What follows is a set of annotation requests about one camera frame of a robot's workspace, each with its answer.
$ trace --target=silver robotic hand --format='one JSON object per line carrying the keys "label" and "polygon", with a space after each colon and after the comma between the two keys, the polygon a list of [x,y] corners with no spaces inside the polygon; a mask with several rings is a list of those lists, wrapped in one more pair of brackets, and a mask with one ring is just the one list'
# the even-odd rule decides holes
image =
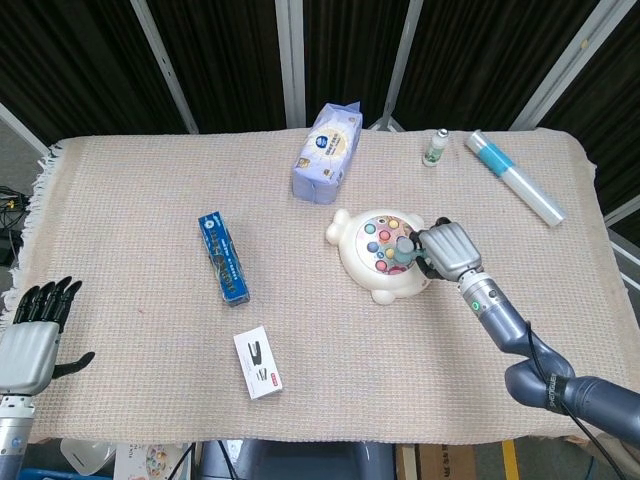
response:
{"label": "silver robotic hand", "polygon": [[32,397],[52,379],[86,367],[94,352],[55,365],[71,302],[82,285],[67,277],[24,294],[0,340],[0,479],[18,478],[35,416]]}
{"label": "silver robotic hand", "polygon": [[640,394],[597,377],[576,377],[569,362],[547,346],[484,273],[480,253],[457,223],[441,218],[398,245],[424,252],[419,262],[429,278],[458,283],[462,297],[498,348],[527,357],[505,372],[507,391],[518,402],[573,414],[640,447]]}

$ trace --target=tissue pack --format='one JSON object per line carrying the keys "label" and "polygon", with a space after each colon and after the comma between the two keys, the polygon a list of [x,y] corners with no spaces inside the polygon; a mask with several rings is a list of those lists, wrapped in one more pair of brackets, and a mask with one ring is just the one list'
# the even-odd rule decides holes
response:
{"label": "tissue pack", "polygon": [[293,167],[293,194],[314,203],[333,203],[355,154],[362,113],[360,102],[327,103],[316,118]]}

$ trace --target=small white box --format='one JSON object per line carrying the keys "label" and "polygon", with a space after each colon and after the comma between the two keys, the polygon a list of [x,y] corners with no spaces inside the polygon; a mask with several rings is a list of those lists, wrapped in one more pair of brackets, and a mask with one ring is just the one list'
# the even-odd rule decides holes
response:
{"label": "small white box", "polygon": [[282,390],[267,332],[260,326],[233,337],[252,400]]}
{"label": "small white box", "polygon": [[[189,448],[184,445],[139,445],[119,443],[116,447],[114,480],[166,480]],[[175,480],[191,478],[190,455],[176,469]]]}

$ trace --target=yellow stripe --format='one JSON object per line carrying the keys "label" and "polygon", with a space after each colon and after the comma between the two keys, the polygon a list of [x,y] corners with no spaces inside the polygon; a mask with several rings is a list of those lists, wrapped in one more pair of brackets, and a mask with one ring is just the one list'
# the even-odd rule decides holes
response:
{"label": "yellow stripe", "polygon": [[504,458],[504,474],[506,480],[520,480],[518,461],[516,460],[516,446],[513,440],[502,442],[502,457]]}

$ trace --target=tablecloth fringe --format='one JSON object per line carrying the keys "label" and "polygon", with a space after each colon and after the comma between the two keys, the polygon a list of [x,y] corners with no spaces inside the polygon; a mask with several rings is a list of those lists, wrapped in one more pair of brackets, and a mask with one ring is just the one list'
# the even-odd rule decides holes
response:
{"label": "tablecloth fringe", "polygon": [[62,149],[63,147],[60,144],[52,145],[49,149],[49,155],[38,160],[38,165],[42,168],[42,173],[38,175],[38,178],[36,178],[36,181],[33,183],[33,195],[29,198],[29,205],[27,205],[28,215],[24,220],[24,227],[21,234],[24,247],[18,252],[17,265],[9,270],[13,278],[13,286],[2,293],[4,310],[2,311],[2,315],[0,315],[0,331],[3,331],[13,320],[15,309],[20,301],[23,292],[24,261],[25,258],[29,256],[28,249],[33,243],[31,238],[35,235],[42,221],[42,211],[46,203],[44,197],[49,191],[49,184],[53,178],[57,162],[61,158]]}

